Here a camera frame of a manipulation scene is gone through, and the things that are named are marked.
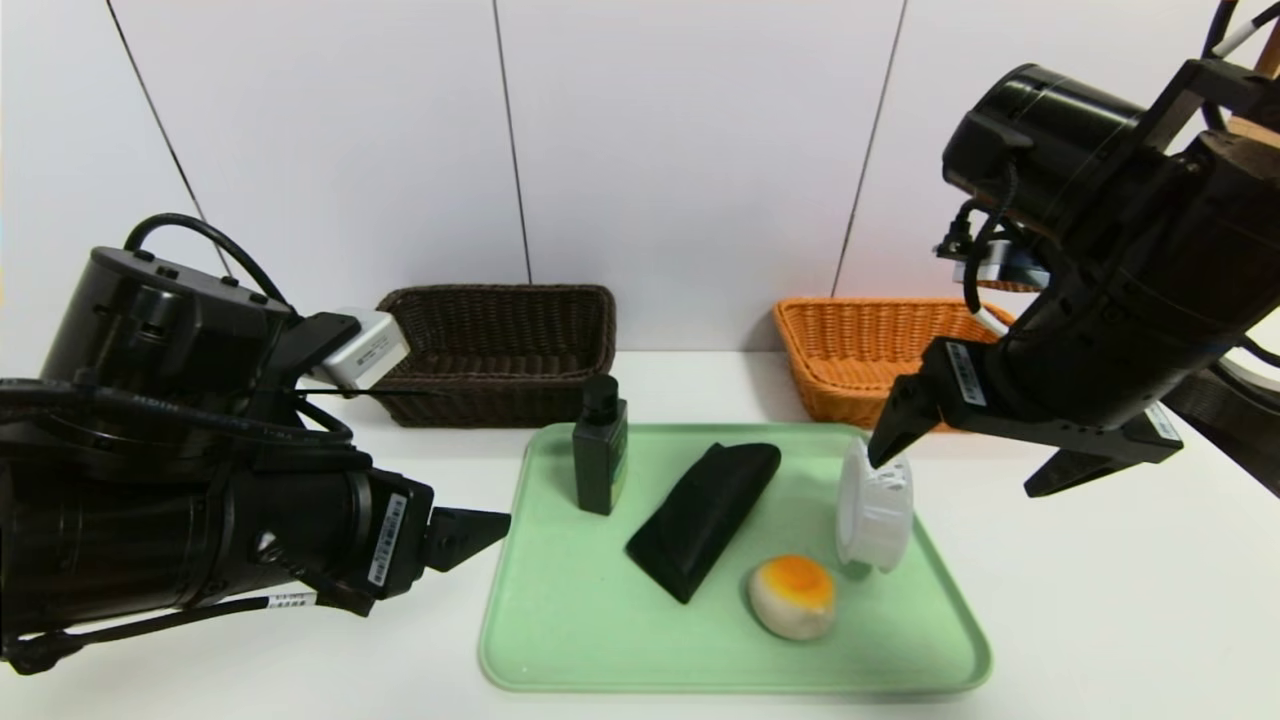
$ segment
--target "plastic tray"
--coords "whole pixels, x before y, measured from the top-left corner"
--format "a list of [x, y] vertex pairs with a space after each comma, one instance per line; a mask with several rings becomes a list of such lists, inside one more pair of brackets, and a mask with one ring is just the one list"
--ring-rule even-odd
[[[480, 638], [509, 691], [951, 693], [982, 684], [991, 651], [916, 519], [888, 575], [840, 568], [835, 498], [847, 425], [632, 425], [626, 486], [608, 518], [577, 509], [572, 425], [534, 436]], [[772, 442], [782, 466], [689, 605], [625, 553], [632, 533], [712, 443]], [[803, 552], [833, 570], [838, 615], [809, 643], [764, 630], [744, 584]]]

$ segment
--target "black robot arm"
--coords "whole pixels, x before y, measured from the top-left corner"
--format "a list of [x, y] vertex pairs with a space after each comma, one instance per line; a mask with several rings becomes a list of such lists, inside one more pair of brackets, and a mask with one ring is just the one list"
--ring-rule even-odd
[[[1032, 496], [1181, 447], [1157, 401], [1280, 304], [1280, 150], [1211, 129], [1166, 155], [1203, 105], [1280, 131], [1277, 81], [1216, 59], [1185, 63], [1146, 110], [1024, 65], [965, 115], [943, 178], [987, 225], [1015, 225], [1009, 242], [1048, 284], [995, 343], [932, 342], [893, 386], [873, 465], [943, 420], [1061, 448]], [[938, 255], [988, 260], [963, 228]]]
[[[214, 240], [265, 292], [142, 250], [164, 224]], [[500, 539], [508, 515], [436, 507], [429, 486], [375, 468], [296, 391], [360, 332], [349, 315], [300, 316], [196, 218], [157, 215], [125, 249], [95, 249], [41, 377], [0, 380], [0, 656], [31, 674], [232, 612], [365, 616], [425, 568]], [[292, 580], [314, 592], [228, 600]]]

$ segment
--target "white wall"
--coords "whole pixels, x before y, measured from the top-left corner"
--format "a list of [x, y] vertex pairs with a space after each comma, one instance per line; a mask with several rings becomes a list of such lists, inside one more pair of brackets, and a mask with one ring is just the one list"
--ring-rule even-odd
[[[35, 375], [96, 245], [192, 204], [105, 3], [4, 3], [4, 301], [0, 377]], [[154, 249], [216, 269], [189, 233]]]
[[[115, 6], [204, 210], [303, 310], [526, 279], [490, 0]], [[774, 300], [828, 292], [901, 3], [498, 6], [536, 282], [613, 287], [630, 348], [768, 347]], [[838, 293], [959, 296], [929, 252], [961, 200], [940, 156], [1007, 69], [1149, 102], [1211, 14], [909, 0]], [[0, 372], [28, 374], [87, 250], [195, 208], [104, 3], [5, 19]], [[156, 250], [220, 269], [189, 233]]]
[[115, 0], [207, 219], [303, 313], [527, 282], [490, 0]]
[[535, 282], [623, 348], [777, 347], [829, 295], [901, 4], [499, 0]]
[[[1244, 5], [1238, 22], [1261, 10]], [[1213, 8], [1207, 0], [909, 0], [836, 293], [959, 297], [951, 263], [931, 249], [965, 200], [942, 182], [942, 150], [960, 118], [1021, 63], [1149, 104], [1199, 54]], [[1265, 35], [1233, 59], [1252, 65]], [[1030, 297], [984, 296], [1011, 310]]]

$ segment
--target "brown wicker basket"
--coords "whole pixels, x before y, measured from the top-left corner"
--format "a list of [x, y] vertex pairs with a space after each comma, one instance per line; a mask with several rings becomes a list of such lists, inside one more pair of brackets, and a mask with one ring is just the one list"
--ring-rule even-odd
[[600, 286], [412, 287], [378, 309], [396, 316], [410, 356], [374, 397], [408, 428], [575, 420], [582, 382], [613, 365], [616, 309]]
[[[987, 309], [1012, 322], [1009, 313]], [[868, 429], [876, 427], [893, 379], [920, 369], [931, 340], [996, 341], [959, 300], [805, 297], [778, 302], [773, 319], [809, 416]]]

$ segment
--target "bottle cap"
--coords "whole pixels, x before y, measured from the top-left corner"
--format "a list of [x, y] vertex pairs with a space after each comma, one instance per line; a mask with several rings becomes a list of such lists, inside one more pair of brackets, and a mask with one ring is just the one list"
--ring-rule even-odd
[[858, 437], [845, 455], [836, 500], [836, 548], [841, 562], [865, 562], [888, 573], [911, 541], [911, 468], [897, 456], [879, 470]]
[[589, 423], [608, 424], [618, 419], [618, 380], [612, 375], [593, 375], [582, 384], [582, 416]]

